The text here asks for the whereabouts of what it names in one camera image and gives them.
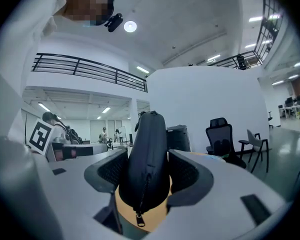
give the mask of zipper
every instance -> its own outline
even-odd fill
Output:
[[[143,214],[141,209],[142,209],[142,205],[144,203],[146,192],[148,191],[149,184],[150,184],[150,175],[148,174],[146,176],[146,183],[145,183],[143,191],[142,191],[142,196],[141,196],[140,205],[139,205],[139,212],[137,212],[135,215],[136,223],[137,223],[138,227],[140,227],[140,228],[142,228],[146,225],[145,221],[141,215],[141,214]]]

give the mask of chair leg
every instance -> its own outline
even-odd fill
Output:
[[[251,157],[252,157],[253,152],[255,152],[255,151],[254,151],[254,149],[252,148],[252,151],[251,151],[251,154],[250,154],[248,163],[250,163],[250,160],[251,160]]]
[[[265,144],[266,144],[266,173],[268,173],[268,170],[269,170],[269,146],[268,146],[268,142],[266,142]]]
[[[261,149],[262,149],[262,146],[263,146],[263,145],[261,145],[261,147],[260,147],[260,149],[259,149],[258,156],[256,157],[256,160],[255,160],[255,162],[254,162],[254,165],[253,165],[253,167],[252,167],[251,173],[253,173],[253,172],[254,172],[254,169],[255,169],[255,167],[256,167],[256,165],[257,165],[257,162],[258,162],[259,156],[260,156],[260,154],[261,154]]]

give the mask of zipper pull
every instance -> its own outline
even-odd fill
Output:
[[[136,223],[138,224],[138,227],[142,228],[146,225],[141,214],[136,214],[135,217],[136,217]]]

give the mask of white table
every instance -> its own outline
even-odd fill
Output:
[[[282,108],[279,108],[279,113],[280,113],[280,110],[288,110],[288,114],[289,114],[289,117],[290,117],[290,110],[294,109],[295,117],[297,117],[297,108],[300,108],[300,105],[293,105],[293,106],[289,106],[289,107],[282,107]]]

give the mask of white chair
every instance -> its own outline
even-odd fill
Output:
[[[252,154],[258,150],[258,156],[256,157],[256,160],[252,167],[251,173],[253,173],[253,171],[257,165],[260,154],[261,154],[261,161],[263,160],[263,156],[262,156],[263,151],[266,151],[266,172],[268,173],[268,170],[269,170],[269,143],[268,143],[268,140],[266,138],[260,139],[259,133],[256,133],[255,135],[253,135],[253,133],[250,130],[247,129],[246,131],[248,134],[249,143],[251,145],[253,145],[252,152],[250,154],[248,163],[250,163]]]

